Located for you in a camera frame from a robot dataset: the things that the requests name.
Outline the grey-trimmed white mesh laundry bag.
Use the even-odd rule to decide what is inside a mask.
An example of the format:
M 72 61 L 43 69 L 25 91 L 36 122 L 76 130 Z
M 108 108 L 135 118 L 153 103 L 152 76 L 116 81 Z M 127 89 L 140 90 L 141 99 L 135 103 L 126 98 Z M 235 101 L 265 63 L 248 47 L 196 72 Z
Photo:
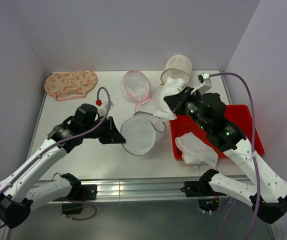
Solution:
M 166 130 L 167 126 L 161 118 L 138 111 L 120 128 L 120 133 L 126 140 L 122 146 L 128 153 L 142 156 L 154 147 Z

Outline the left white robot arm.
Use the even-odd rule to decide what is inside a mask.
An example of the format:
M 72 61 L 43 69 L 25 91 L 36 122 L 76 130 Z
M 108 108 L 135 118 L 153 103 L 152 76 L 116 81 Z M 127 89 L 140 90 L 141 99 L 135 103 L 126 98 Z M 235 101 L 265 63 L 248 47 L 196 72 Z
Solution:
M 109 116 L 112 103 L 100 107 L 84 103 L 47 135 L 39 149 L 14 173 L 0 182 L 0 220 L 10 229 L 18 227 L 37 208 L 54 200 L 82 204 L 85 191 L 81 181 L 70 173 L 51 183 L 34 184 L 56 162 L 84 139 L 97 139 L 103 145 L 124 144 L 126 139 Z

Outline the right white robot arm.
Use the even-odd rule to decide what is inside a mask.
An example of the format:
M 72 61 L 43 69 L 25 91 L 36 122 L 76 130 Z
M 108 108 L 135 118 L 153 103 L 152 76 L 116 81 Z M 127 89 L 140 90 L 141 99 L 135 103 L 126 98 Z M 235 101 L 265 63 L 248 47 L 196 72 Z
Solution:
M 273 224 L 287 212 L 287 182 L 252 149 L 244 132 L 226 118 L 226 105 L 218 93 L 200 94 L 186 87 L 163 99 L 176 115 L 189 116 L 205 132 L 206 139 L 252 182 L 245 184 L 210 169 L 199 179 L 202 193 L 231 196 L 250 206 L 255 216 L 268 224 Z

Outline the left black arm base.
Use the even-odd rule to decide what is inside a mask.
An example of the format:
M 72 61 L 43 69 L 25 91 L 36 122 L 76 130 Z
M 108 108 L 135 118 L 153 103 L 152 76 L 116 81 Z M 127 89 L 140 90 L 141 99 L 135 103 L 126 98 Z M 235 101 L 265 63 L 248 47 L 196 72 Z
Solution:
M 97 185 L 96 184 L 81 184 L 79 186 L 74 186 L 71 192 L 66 197 L 61 197 L 58 201 L 71 200 L 77 201 L 78 203 L 62 203 L 61 211 L 64 215 L 74 216 L 82 213 L 86 207 L 82 204 L 86 201 L 93 201 L 97 197 Z

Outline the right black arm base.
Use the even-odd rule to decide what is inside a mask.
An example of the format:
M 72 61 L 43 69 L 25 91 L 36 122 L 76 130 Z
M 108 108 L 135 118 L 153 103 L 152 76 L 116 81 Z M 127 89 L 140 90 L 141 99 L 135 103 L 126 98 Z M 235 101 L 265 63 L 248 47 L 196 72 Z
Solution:
M 202 181 L 185 181 L 184 186 L 180 189 L 187 198 L 197 198 L 198 206 L 202 211 L 214 212 L 220 208 L 220 196 L 223 193 L 215 192 L 211 187 Z

